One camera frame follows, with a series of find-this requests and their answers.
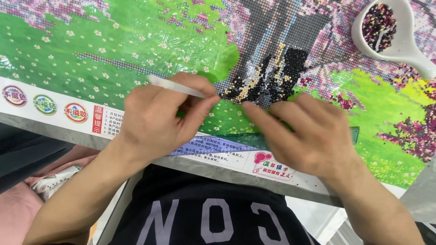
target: forearm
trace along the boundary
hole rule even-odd
[[[24,244],[86,244],[89,229],[136,169],[125,168],[121,149],[110,145],[62,186],[39,210]]]
[[[365,165],[350,173],[345,182],[331,185],[339,194],[353,229],[367,244],[424,244],[406,207]]]

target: hand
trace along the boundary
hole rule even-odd
[[[274,103],[269,108],[271,116],[250,102],[243,107],[263,131],[274,157],[299,172],[325,180],[334,188],[366,167],[354,149],[347,115],[327,101],[299,95],[292,102]]]
[[[113,142],[140,169],[191,140],[220,100],[205,77],[179,72],[169,79],[210,97],[199,99],[151,84],[133,89],[124,102],[123,123]],[[179,110],[186,113],[185,118],[176,117]]]

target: white letter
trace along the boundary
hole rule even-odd
[[[260,240],[262,240],[263,244],[265,244],[265,245],[289,245],[288,238],[286,237],[285,231],[283,230],[282,226],[280,225],[276,214],[271,210],[269,205],[253,202],[251,204],[251,210],[255,214],[259,214],[259,210],[263,210],[263,211],[269,213],[274,225],[276,226],[277,230],[279,230],[280,241],[277,241],[277,240],[272,240],[271,238],[268,237],[268,235],[266,234],[265,227],[258,226]]]
[[[162,222],[162,209],[160,207],[160,201],[154,201],[151,206],[150,215],[145,221],[145,225],[141,230],[136,245],[143,245],[147,239],[148,231],[154,220],[154,230],[156,233],[156,245],[168,245],[170,243],[171,228],[173,227],[174,215],[176,214],[179,200],[173,200],[171,204],[170,212],[168,213],[165,225]]]
[[[210,230],[210,208],[211,206],[220,206],[224,218],[223,232],[212,233]],[[232,218],[230,217],[230,209],[224,199],[208,198],[203,203],[203,211],[201,215],[201,237],[206,243],[227,242],[230,241],[233,235]]]

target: person's left hand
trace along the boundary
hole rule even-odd
[[[179,72],[169,79],[210,97],[199,99],[151,84],[132,90],[124,102],[120,133],[111,142],[117,147],[111,148],[122,149],[123,158],[135,162],[139,169],[191,140],[220,100],[205,77]],[[186,116],[176,117],[178,111]]]

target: person's right hand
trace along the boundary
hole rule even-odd
[[[280,163],[330,185],[346,182],[366,168],[354,149],[346,113],[327,101],[299,95],[292,102],[274,103],[271,115],[251,102],[242,106]]]

